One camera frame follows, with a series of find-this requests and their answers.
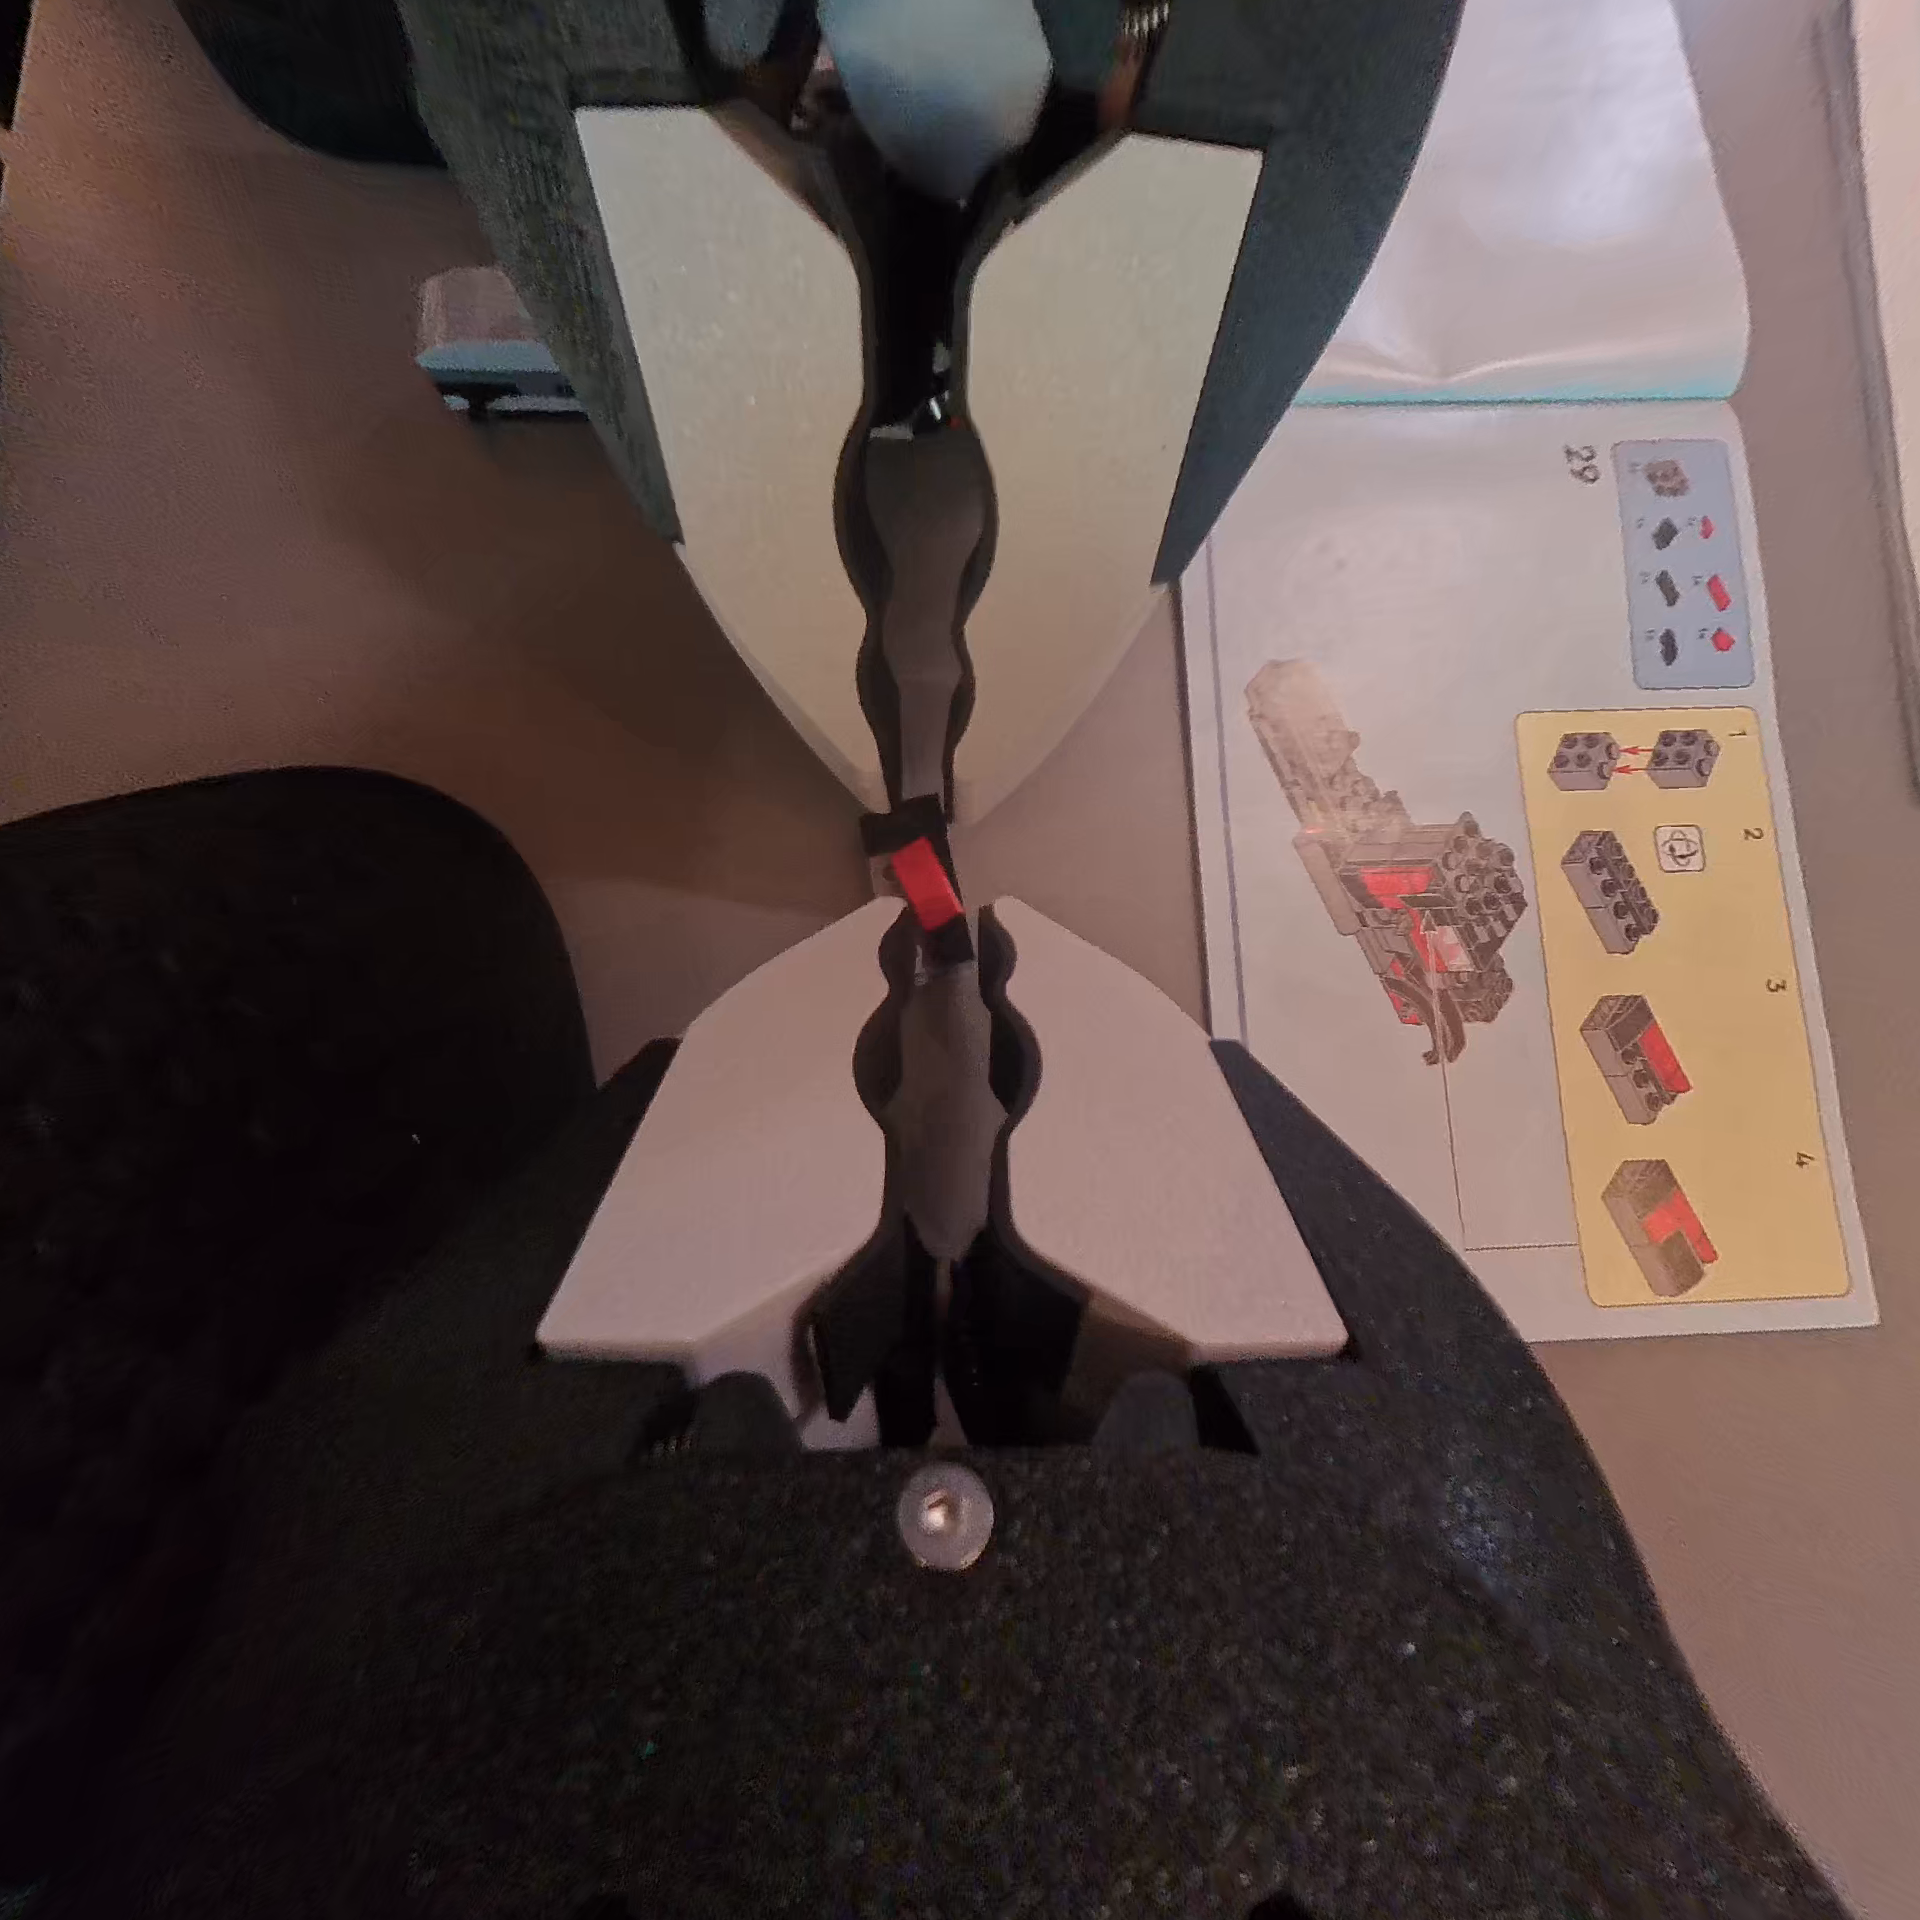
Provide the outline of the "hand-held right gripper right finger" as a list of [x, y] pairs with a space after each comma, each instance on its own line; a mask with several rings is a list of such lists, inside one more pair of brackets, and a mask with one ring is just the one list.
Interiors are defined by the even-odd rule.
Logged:
[[1205, 1028], [1003, 897], [977, 914], [949, 1119], [949, 1386], [1106, 1402], [1144, 1375], [1324, 1361], [1349, 1332]]

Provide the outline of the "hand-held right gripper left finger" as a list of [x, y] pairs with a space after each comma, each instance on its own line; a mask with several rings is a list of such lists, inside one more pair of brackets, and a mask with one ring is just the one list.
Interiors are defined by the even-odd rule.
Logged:
[[882, 1011], [878, 898], [781, 952], [684, 1033], [537, 1323], [550, 1361], [667, 1366], [690, 1386], [763, 1376], [798, 1424], [876, 1424], [834, 1400], [810, 1308], [876, 1238], [884, 1131], [857, 1091]]

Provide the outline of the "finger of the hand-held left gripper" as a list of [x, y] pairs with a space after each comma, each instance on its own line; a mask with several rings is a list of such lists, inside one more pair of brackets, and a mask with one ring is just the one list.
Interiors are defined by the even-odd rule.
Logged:
[[1006, 803], [1106, 687], [1161, 599], [1157, 562], [1250, 219], [1259, 152], [1120, 136], [977, 270], [968, 419], [992, 562], [968, 615], [962, 826]]
[[834, 516], [865, 419], [862, 283], [826, 159], [755, 106], [574, 115], [680, 531], [720, 634], [865, 810], [868, 610]]

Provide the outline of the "partly built toy brick model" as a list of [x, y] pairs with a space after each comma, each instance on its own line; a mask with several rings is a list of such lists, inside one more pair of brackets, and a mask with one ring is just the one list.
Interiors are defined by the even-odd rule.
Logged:
[[586, 407], [498, 268], [448, 270], [418, 291], [416, 366], [451, 415], [586, 419]]

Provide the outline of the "small black red brick assembly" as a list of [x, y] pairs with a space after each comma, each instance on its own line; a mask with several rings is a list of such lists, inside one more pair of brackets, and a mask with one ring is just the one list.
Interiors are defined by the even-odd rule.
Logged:
[[974, 936], [954, 868], [941, 795], [926, 794], [886, 812], [866, 812], [857, 831], [876, 891], [906, 904], [928, 969], [974, 963]]

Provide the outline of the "grey desk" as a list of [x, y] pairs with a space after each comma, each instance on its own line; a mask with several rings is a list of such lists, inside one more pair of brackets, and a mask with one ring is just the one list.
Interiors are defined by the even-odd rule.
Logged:
[[[1678, 4], [1745, 257], [1736, 412], [1882, 1322], [1542, 1354], [1696, 1676], [1864, 1915], [1915, 1915], [1915, 795], [1835, 4]], [[172, 4], [36, 4], [4, 138], [4, 815], [349, 764], [483, 812], [611, 1073], [854, 906], [852, 807], [577, 426], [460, 439], [443, 177], [259, 126]]]

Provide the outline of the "open instruction booklet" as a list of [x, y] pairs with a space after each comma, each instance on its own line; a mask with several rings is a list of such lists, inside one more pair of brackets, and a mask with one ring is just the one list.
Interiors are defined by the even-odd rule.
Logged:
[[1672, 4], [1467, 4], [1184, 577], [1214, 1032], [1533, 1343], [1873, 1329]]

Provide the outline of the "black wrist rest pad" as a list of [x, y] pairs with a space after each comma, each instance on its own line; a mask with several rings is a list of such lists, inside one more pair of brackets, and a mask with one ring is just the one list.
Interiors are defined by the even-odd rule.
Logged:
[[4, 827], [4, 1817], [194, 1610], [209, 1460], [593, 1091], [510, 841], [395, 776], [227, 776]]

